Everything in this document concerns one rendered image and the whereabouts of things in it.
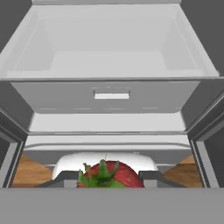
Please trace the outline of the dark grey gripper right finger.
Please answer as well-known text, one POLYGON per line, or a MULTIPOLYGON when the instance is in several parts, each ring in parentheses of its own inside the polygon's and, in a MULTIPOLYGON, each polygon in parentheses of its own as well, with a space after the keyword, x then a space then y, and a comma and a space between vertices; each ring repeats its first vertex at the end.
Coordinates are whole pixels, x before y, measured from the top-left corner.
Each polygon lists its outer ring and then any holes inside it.
POLYGON ((160 171, 140 171, 138 176, 145 187, 183 187, 183 185, 167 179, 160 171))

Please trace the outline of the grey fridge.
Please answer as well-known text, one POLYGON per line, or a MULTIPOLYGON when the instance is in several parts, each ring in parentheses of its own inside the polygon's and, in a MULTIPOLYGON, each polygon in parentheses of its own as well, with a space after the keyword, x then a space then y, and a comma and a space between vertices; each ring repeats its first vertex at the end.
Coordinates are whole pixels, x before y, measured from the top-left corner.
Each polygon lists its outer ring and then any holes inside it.
POLYGON ((223 50, 214 23, 199 9, 201 0, 31 0, 34 4, 179 4, 215 69, 207 78, 57 78, 0 80, 0 186, 11 185, 19 160, 28 156, 53 171, 65 155, 79 152, 128 152, 150 157, 162 174, 193 157, 205 187, 224 186, 224 67, 214 55, 223 50), (96 100, 98 93, 127 93, 127 100, 96 100), (25 143, 36 114, 174 114, 185 123, 189 149, 134 150, 91 146, 27 150, 25 143))

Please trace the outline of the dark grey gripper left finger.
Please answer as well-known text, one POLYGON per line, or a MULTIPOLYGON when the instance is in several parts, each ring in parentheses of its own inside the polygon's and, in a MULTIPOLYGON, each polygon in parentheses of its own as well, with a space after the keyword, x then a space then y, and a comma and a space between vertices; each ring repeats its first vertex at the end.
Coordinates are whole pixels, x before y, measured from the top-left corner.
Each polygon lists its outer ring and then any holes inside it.
POLYGON ((55 179, 40 184, 38 187, 75 188, 78 174, 78 171, 62 171, 55 179))

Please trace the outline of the red strawberry with green leaves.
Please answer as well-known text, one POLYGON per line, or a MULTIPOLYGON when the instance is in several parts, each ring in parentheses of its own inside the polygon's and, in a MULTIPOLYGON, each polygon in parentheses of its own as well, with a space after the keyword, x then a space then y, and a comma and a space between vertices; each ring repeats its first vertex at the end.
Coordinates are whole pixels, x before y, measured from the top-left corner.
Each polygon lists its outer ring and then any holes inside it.
POLYGON ((138 174, 127 164, 120 161, 106 161, 102 159, 93 166, 86 163, 83 165, 85 171, 79 170, 78 188, 144 188, 144 182, 138 174))

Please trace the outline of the pale grey fridge shelf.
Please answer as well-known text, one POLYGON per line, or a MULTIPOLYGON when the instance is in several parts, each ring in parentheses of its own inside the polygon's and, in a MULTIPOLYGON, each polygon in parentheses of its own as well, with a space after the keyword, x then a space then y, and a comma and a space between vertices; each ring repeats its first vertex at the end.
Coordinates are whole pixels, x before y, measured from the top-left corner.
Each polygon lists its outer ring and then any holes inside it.
POLYGON ((36 114, 25 148, 189 149, 181 114, 36 114))

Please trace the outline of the white fridge drawer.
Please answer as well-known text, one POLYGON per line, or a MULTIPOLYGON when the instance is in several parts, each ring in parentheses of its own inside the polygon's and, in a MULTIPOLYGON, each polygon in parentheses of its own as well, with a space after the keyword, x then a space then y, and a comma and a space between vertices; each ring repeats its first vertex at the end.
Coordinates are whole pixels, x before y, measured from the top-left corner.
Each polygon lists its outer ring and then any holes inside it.
POLYGON ((0 52, 0 80, 218 75, 177 3, 34 4, 0 52))

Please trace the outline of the white rounded object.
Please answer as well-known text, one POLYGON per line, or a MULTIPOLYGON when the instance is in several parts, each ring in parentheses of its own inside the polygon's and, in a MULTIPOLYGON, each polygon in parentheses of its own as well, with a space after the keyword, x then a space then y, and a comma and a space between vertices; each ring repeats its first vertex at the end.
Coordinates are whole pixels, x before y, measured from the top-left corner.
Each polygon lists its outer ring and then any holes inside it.
POLYGON ((106 161, 119 161, 135 172, 139 171, 157 171, 158 167, 155 162, 147 156, 128 152, 79 152, 65 155, 59 159, 52 171, 52 179, 63 171, 84 170, 84 163, 87 165, 96 165, 101 159, 106 161))

